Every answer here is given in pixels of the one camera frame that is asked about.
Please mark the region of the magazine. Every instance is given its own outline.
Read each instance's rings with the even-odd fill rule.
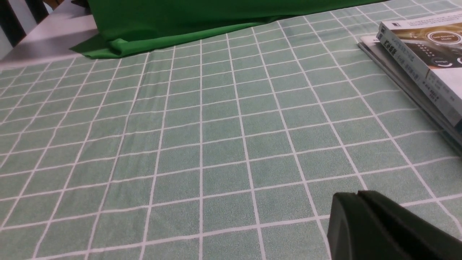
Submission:
[[[377,38],[462,133],[462,12],[385,21]]]
[[[411,98],[435,123],[441,126],[457,143],[462,145],[462,135],[448,121],[436,105],[427,97],[414,80],[401,68],[375,36],[361,37],[358,46]]]

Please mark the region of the black plastic object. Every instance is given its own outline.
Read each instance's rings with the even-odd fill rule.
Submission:
[[[48,16],[47,8],[42,0],[25,0],[29,7],[32,16],[34,17],[37,24],[43,21]]]
[[[26,36],[8,0],[0,0],[0,26],[13,47]]]
[[[334,194],[333,260],[460,260],[462,242],[376,191]]]

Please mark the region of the green cloth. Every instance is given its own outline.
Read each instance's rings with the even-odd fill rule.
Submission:
[[[120,58],[262,25],[383,0],[88,0],[99,35],[71,48]]]

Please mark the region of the white table surface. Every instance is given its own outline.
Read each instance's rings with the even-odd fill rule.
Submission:
[[[81,56],[69,48],[97,33],[93,16],[66,0],[0,61],[0,69]]]

